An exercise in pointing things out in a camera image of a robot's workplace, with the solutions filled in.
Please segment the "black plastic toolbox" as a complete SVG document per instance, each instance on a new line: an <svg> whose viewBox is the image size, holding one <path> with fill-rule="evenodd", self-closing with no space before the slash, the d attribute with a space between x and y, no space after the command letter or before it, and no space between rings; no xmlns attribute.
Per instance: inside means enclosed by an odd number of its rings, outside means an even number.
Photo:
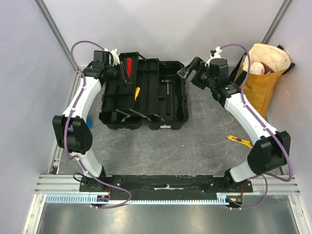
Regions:
<svg viewBox="0 0 312 234"><path fill-rule="evenodd" d="M184 68L180 61L160 61L144 58L138 52L121 53L120 61L132 58L130 85L116 85L108 82L102 95L99 120L108 128L138 129L145 122L149 129L179 130L189 119L186 81L177 71ZM172 80L170 84L171 113L166 115L167 85L162 80ZM135 90L140 87L135 101Z"/></svg>

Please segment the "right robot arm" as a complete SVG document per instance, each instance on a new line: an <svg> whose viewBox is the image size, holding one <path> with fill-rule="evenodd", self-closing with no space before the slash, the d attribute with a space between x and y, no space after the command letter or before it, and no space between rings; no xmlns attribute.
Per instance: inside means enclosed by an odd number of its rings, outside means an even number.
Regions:
<svg viewBox="0 0 312 234"><path fill-rule="evenodd" d="M247 179L290 165L290 135L272 127L248 102L241 86L230 77L226 59L205 62L195 57L177 74L183 79L190 78L200 89L209 88L213 98L236 118L252 141L247 159L225 172L223 186L227 191L234 192Z"/></svg>

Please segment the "aluminium frame rail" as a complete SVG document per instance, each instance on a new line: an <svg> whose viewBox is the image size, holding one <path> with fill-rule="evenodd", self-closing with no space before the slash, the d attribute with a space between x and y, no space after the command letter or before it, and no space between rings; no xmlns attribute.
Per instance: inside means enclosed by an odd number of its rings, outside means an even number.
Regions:
<svg viewBox="0 0 312 234"><path fill-rule="evenodd" d="M40 175L35 192L37 194L78 194L83 183L81 176L74 178L72 175ZM220 175L108 175L106 181L114 186L130 190L173 190L194 189L220 194L236 194L243 191L248 195L261 195L268 184L268 195L299 195L299 187L295 179L283 182L276 178L266 176L252 181L241 182L237 188L226 187L224 179Z"/></svg>

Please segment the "yellow canvas tote bag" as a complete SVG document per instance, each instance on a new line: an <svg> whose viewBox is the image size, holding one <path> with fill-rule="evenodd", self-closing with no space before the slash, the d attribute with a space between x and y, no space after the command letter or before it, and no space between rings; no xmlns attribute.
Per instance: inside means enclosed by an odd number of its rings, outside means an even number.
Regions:
<svg viewBox="0 0 312 234"><path fill-rule="evenodd" d="M260 63L264 67L264 73L260 75L248 70L248 59L251 64ZM272 46L256 43L249 54L245 53L230 74L230 80L238 86L242 86L244 80L244 94L257 112L266 118L267 110L274 93L274 89L281 77L290 71L295 64L281 45Z"/></svg>

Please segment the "hammer with metal shaft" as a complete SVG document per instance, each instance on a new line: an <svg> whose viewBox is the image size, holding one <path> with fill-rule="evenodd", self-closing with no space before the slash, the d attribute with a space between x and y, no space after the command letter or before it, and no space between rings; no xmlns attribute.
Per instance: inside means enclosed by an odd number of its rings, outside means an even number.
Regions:
<svg viewBox="0 0 312 234"><path fill-rule="evenodd" d="M174 82L172 80L168 80L168 79L165 79L165 80L162 80L161 81L162 83L166 83L167 85L167 95L166 95L166 115L170 115L171 113L171 103L170 103L170 84L171 85L174 85Z"/></svg>

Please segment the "yellow handled screwdriver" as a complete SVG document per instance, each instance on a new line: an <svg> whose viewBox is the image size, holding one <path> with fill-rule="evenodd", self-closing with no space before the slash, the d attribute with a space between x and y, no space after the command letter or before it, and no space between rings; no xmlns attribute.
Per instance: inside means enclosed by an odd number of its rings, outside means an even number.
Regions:
<svg viewBox="0 0 312 234"><path fill-rule="evenodd" d="M136 90L135 90L135 101L137 100L139 92L140 92L140 87L137 87Z"/></svg>

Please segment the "red handled pliers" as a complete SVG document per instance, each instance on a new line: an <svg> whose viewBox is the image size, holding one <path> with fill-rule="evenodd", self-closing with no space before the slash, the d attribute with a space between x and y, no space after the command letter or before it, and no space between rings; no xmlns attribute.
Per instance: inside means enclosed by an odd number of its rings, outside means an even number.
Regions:
<svg viewBox="0 0 312 234"><path fill-rule="evenodd" d="M124 61L125 70L128 77L131 77L132 63L133 63L132 58L126 58Z"/></svg>

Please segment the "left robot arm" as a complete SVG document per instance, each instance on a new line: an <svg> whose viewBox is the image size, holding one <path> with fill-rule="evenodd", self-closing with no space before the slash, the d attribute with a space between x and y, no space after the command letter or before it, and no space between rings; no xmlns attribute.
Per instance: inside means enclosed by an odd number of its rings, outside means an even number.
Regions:
<svg viewBox="0 0 312 234"><path fill-rule="evenodd" d="M124 63L120 61L117 49L94 52L94 59L84 70L80 70L79 87L62 115L52 120L57 144L63 148L69 160L75 160L83 170L90 185L100 192L110 188L103 166L92 150L93 135L86 120L91 105L104 84L108 81L129 84Z"/></svg>

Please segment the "blue tape roll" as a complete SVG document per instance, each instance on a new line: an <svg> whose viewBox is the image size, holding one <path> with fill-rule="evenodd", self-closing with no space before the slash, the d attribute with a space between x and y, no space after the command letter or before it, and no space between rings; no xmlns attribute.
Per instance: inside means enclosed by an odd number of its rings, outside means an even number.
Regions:
<svg viewBox="0 0 312 234"><path fill-rule="evenodd" d="M93 127L93 122L89 116L87 116L86 125L89 129L91 129Z"/></svg>

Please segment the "yellow utility knife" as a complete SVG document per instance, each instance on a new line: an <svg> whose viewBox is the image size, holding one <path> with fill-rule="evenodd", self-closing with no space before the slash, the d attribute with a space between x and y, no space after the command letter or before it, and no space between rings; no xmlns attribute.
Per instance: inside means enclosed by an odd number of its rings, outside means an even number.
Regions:
<svg viewBox="0 0 312 234"><path fill-rule="evenodd" d="M234 141L234 142L237 142L237 143L241 143L249 148L252 148L253 147L253 144L248 141L248 140L245 140L245 139L241 139L241 138L238 138L238 137L235 137L235 136L232 136L232 135L229 135L227 137L227 139L231 140L231 141Z"/></svg>

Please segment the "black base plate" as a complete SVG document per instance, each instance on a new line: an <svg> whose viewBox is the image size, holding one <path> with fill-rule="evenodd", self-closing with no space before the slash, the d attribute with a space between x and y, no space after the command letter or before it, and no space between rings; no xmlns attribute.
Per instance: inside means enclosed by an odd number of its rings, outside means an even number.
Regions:
<svg viewBox="0 0 312 234"><path fill-rule="evenodd" d="M108 192L112 197L126 197L128 190L134 198L144 192L184 190L208 193L251 193L252 183L248 180L234 184L226 184L223 176L214 175L108 175L103 185L93 178L83 176L76 179L80 183L80 192Z"/></svg>

